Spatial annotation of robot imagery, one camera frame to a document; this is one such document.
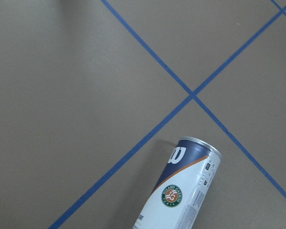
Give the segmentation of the white blue tennis ball can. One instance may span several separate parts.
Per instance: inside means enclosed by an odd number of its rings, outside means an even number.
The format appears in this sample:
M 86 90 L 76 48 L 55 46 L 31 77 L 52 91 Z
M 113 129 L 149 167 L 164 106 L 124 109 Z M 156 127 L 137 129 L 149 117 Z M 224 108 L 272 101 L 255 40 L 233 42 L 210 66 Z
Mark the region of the white blue tennis ball can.
M 221 161 L 209 143 L 180 138 L 133 228 L 192 228 Z

